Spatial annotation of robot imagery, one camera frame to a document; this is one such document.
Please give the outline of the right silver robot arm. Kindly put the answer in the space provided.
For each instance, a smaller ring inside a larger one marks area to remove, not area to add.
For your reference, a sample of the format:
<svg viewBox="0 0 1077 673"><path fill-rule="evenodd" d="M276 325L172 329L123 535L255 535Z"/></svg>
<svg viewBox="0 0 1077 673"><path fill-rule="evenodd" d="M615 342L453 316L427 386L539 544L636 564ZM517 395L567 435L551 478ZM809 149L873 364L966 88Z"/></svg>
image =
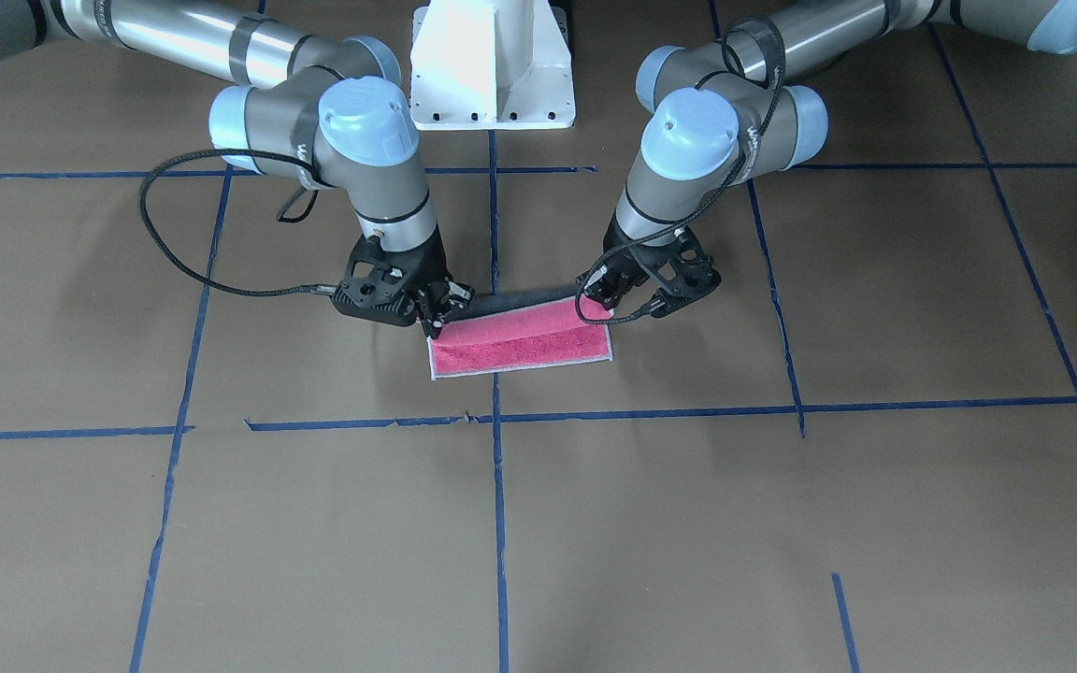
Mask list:
<svg viewBox="0 0 1077 673"><path fill-rule="evenodd" d="M326 295L342 316L420 325L430 339L474 291L446 265L419 137L394 53L370 36L304 33L216 1L0 1L0 61L60 39L145 52L226 81L210 107L212 149L302 194L341 190L362 237Z"/></svg>

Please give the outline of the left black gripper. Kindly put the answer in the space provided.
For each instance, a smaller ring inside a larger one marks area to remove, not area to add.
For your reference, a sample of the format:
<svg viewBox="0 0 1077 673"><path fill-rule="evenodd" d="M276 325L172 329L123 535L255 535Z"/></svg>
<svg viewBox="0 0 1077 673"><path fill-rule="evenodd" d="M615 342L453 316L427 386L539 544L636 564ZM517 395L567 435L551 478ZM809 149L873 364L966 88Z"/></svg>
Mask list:
<svg viewBox="0 0 1077 673"><path fill-rule="evenodd" d="M619 247L629 242L627 238L604 238L603 251ZM651 279L651 274L659 277L659 269L669 265L670 260L675 257L679 251L677 243L667 246L638 244L629 247L624 251L616 251L615 254L604 260L602 269L589 269L576 278L576 285L581 293L593 293L596 303L601 304L604 309L615 309L619 306L625 294L629 290L644 284ZM680 291L675 285L676 272L672 269L671 279L658 280L659 290L655 291L655 297L659 302L668 304L679 302Z"/></svg>

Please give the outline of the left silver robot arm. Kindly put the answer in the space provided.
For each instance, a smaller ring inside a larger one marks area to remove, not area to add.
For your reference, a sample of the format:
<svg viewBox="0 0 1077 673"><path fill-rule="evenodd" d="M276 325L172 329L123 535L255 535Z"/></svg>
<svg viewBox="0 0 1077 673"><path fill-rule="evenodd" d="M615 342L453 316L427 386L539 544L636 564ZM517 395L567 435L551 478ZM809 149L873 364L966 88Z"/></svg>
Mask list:
<svg viewBox="0 0 1077 673"><path fill-rule="evenodd" d="M1077 1L797 1L736 18L704 46L651 51L637 98L651 112L603 239L581 275L574 309L616 323L633 288L654 293L632 318L663 318L721 284L691 225L725 192L816 156L828 111L800 78L861 44L945 22L1029 50L1077 52Z"/></svg>

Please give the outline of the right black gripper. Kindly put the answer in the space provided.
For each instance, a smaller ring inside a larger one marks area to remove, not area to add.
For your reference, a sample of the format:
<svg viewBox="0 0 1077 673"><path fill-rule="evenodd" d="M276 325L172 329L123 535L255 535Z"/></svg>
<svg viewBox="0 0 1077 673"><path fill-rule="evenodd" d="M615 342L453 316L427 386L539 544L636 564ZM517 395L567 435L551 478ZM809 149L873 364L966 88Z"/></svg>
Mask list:
<svg viewBox="0 0 1077 673"><path fill-rule="evenodd" d="M412 303L428 339L437 339L446 316L461 314L474 302L474 288L452 281L440 238L430 238L409 251L387 251L379 238L365 241L370 277L365 281L365 304L405 314Z"/></svg>

